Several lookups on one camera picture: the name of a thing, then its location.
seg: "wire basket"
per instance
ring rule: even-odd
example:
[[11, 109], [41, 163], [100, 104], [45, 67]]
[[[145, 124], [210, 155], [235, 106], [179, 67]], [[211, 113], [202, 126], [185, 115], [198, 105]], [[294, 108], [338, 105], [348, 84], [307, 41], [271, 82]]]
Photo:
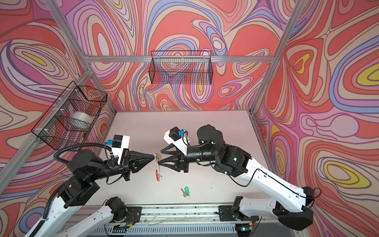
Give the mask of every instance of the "wire basket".
[[[42, 129], [35, 129], [49, 110], [46, 111], [31, 131], [54, 150], [85, 142], [107, 101], [106, 92], [91, 86], [76, 85], [68, 93], [63, 105], [54, 109], [57, 112], [53, 118]], [[87, 121], [73, 116], [82, 113], [86, 114]]]
[[149, 76], [152, 84], [212, 84], [209, 50], [157, 50], [151, 51], [151, 57]]

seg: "white tabletop surface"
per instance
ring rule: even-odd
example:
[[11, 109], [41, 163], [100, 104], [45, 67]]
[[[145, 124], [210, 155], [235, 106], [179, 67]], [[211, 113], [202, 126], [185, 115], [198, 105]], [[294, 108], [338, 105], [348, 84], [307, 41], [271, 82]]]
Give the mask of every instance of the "white tabletop surface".
[[[155, 154], [168, 145], [163, 135], [169, 129], [176, 126], [188, 130], [190, 144], [197, 145], [196, 132], [207, 124], [220, 130], [227, 144], [242, 148], [267, 167], [246, 111], [118, 112], [107, 139], [112, 139], [115, 134], [128, 135], [130, 151]], [[104, 151], [100, 157], [106, 159]], [[253, 184], [240, 187], [228, 176], [196, 163], [189, 164], [188, 173], [176, 172], [163, 166], [160, 167], [160, 173], [162, 177], [158, 182], [155, 177], [155, 162], [152, 161], [138, 173], [131, 173], [128, 182], [122, 178], [107, 185], [105, 179], [97, 180], [100, 189], [87, 205], [101, 205], [105, 199], [114, 196], [129, 205], [233, 202], [236, 196], [269, 198]], [[118, 175], [110, 177], [109, 182], [117, 177]], [[183, 197], [180, 189], [186, 186], [190, 195]]]

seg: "robotic arm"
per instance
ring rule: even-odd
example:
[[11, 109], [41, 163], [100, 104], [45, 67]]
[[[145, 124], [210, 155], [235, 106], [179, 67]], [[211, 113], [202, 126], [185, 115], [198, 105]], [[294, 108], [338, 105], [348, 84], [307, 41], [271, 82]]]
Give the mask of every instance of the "robotic arm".
[[190, 146], [185, 141], [185, 133], [187, 131], [179, 130], [177, 127], [165, 133], [164, 139], [170, 145], [161, 150], [161, 153], [172, 156], [159, 161], [159, 165], [187, 173], [189, 163], [209, 162], [207, 165], [212, 166], [211, 161], [215, 161], [212, 166], [215, 171], [249, 180], [247, 185], [252, 182], [273, 197], [269, 202], [257, 200], [257, 203], [249, 206], [245, 205], [246, 201], [254, 200], [236, 197], [233, 211], [239, 219], [248, 218], [253, 214], [276, 217], [282, 224], [295, 230], [303, 230], [313, 223], [313, 212], [307, 206], [314, 201], [314, 189], [297, 187], [281, 179], [260, 165], [246, 151], [225, 144], [222, 132], [209, 124], [198, 129], [198, 146]]

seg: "silver key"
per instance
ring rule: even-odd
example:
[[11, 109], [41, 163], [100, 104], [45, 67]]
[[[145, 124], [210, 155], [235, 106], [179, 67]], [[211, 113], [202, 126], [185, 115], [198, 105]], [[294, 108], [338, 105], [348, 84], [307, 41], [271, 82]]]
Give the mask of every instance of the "silver key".
[[182, 188], [181, 188], [181, 191], [183, 192], [183, 197], [187, 197], [188, 196], [188, 193], [184, 192], [184, 190]]

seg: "psychedelic wallpaper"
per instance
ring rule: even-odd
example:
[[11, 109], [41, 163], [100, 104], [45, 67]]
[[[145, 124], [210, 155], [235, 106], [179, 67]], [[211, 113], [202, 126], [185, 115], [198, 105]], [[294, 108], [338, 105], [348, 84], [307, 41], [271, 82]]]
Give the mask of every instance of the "psychedelic wallpaper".
[[[210, 50], [213, 55], [273, 55], [291, 0], [63, 2], [87, 55], [150, 55]], [[267, 63], [214, 63], [209, 85], [151, 85], [149, 63], [93, 63], [117, 110], [249, 109]]]
[[[83, 73], [43, 1], [0, 1], [0, 172], [63, 89]], [[102, 140], [104, 108], [89, 141]], [[0, 195], [0, 236], [24, 236], [71, 173], [41, 143]]]
[[307, 5], [254, 115], [279, 176], [322, 189], [310, 236], [379, 236], [379, 1]]

